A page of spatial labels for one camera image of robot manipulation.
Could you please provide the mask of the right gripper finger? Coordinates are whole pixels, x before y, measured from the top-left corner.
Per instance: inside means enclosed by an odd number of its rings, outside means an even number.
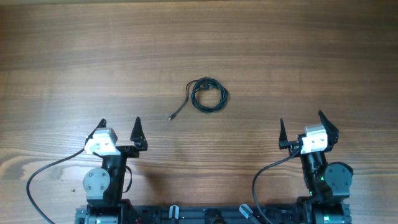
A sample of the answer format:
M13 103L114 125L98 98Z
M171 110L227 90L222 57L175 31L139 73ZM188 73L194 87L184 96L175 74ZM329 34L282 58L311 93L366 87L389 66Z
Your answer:
M279 149L294 149L299 146L299 142L289 141L285 130L283 119L280 119Z
M318 115L320 117L323 127L325 128L325 130L328 134L338 134L339 133L338 128L329 119L326 118L326 116L324 115L322 110L318 111Z

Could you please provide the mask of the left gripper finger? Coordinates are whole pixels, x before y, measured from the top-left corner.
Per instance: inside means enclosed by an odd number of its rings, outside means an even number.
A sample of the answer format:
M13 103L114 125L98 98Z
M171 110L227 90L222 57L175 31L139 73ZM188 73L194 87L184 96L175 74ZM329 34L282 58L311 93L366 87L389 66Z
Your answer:
M93 138L93 135L95 133L95 131L99 128L105 128L107 125L107 121L103 118L97 125L97 127L95 127L95 129L86 137L86 142L88 142L89 139Z
M142 123L140 117L137 117L134 123L134 127L131 132L130 141L134 143L134 146L138 151L146 151L148 149L148 143L142 129Z

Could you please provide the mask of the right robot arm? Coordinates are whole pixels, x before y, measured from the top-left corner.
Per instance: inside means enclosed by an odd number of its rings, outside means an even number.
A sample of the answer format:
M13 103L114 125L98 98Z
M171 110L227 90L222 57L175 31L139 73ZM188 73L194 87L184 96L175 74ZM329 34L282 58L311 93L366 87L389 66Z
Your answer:
M296 223L352 222L351 211L344 200L349 198L353 168L343 162L327 162L326 153L338 142L339 130L322 111L320 123L304 127L295 141L287 139L284 122L280 122L279 148L287 149L302 164L308 197L298 197L294 203L293 220Z

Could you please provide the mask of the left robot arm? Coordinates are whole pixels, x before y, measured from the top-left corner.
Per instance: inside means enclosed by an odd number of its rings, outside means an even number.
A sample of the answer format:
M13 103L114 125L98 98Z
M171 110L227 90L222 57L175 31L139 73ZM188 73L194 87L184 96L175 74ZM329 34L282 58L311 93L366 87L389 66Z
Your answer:
M102 119L93 132L86 137L84 150L102 158L100 168L90 170L83 179L87 206L77 210L75 223L80 224L125 224L141 223L140 215L123 199L124 176L131 169L128 158L138 158L141 151L148 149L148 143L142 130L141 119L136 118L131 132L130 146L117 146L118 137L113 128L107 127Z

